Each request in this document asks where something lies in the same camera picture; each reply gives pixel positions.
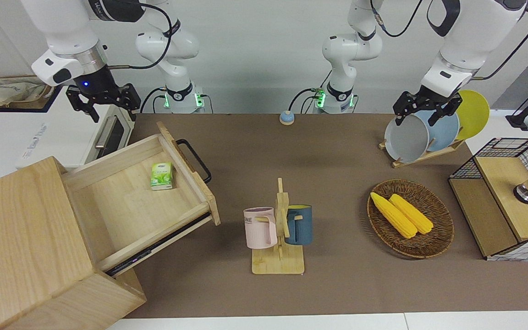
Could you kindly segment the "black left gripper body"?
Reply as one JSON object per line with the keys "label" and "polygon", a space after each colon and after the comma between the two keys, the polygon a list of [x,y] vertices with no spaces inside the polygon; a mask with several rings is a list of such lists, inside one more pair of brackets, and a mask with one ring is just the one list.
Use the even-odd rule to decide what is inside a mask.
{"label": "black left gripper body", "polygon": [[457,110],[457,100],[455,96],[442,96],[428,87],[421,86],[413,99],[412,109],[434,110],[437,106],[442,109]]}

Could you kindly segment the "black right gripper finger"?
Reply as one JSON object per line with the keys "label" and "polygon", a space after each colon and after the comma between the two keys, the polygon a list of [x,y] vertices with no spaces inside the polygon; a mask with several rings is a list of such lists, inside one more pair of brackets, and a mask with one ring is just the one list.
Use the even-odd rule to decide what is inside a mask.
{"label": "black right gripper finger", "polygon": [[118,92],[117,106],[127,111],[140,111],[141,99],[132,83],[118,87]]}
{"label": "black right gripper finger", "polygon": [[100,117],[94,108],[94,104],[90,101],[85,103],[81,99],[81,91],[77,86],[68,86],[66,90],[66,96],[74,111],[81,111],[82,113],[88,115],[95,123],[99,122]]}

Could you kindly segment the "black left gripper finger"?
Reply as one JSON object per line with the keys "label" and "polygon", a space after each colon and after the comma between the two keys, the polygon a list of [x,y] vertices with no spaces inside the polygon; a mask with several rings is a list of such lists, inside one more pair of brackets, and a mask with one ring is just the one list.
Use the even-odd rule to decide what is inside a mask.
{"label": "black left gripper finger", "polygon": [[402,125],[407,116],[418,111],[416,96],[408,91],[402,92],[393,105],[393,111],[396,115],[395,124]]}
{"label": "black left gripper finger", "polygon": [[434,102],[434,112],[428,119],[428,125],[434,126],[439,119],[454,115],[462,102],[463,98],[452,98],[447,103]]}

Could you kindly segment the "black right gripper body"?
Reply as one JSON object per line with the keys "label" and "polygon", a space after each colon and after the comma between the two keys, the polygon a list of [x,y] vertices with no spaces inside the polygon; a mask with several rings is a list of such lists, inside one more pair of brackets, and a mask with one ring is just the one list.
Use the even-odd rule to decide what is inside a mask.
{"label": "black right gripper body", "polygon": [[123,107],[120,88],[115,83],[108,65],[93,73],[73,78],[73,81],[80,94],[90,102]]}

